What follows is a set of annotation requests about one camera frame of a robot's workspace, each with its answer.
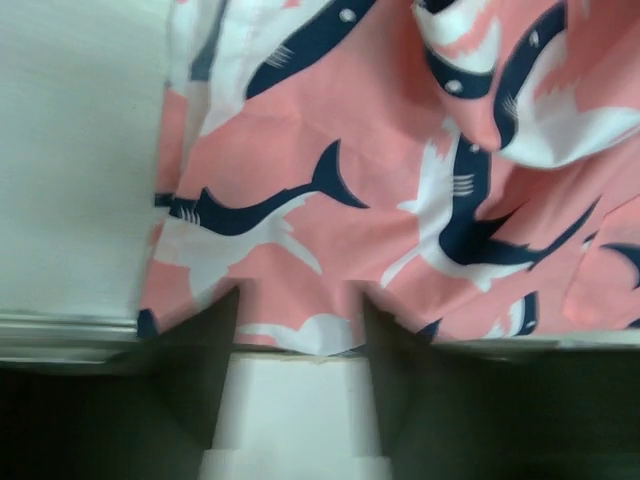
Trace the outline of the pink shark print shorts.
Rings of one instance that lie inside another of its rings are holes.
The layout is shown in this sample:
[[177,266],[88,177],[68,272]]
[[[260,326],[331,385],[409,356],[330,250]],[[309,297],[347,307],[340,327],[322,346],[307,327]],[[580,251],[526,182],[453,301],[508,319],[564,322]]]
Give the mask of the pink shark print shorts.
[[635,1],[176,1],[137,332],[332,355],[639,324]]

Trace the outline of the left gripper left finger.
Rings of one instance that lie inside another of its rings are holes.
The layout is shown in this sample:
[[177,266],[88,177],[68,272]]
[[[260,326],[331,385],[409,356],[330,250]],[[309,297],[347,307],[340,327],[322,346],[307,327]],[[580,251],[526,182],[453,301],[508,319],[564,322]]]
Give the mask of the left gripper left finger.
[[233,350],[232,289],[94,365],[1,365],[4,479],[195,479]]

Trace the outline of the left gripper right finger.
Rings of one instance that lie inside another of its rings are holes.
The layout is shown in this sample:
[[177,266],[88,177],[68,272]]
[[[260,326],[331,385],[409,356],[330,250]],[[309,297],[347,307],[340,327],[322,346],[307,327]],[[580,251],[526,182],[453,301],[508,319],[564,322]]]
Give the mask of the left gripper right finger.
[[363,303],[382,454],[396,479],[635,479],[639,352],[435,344]]

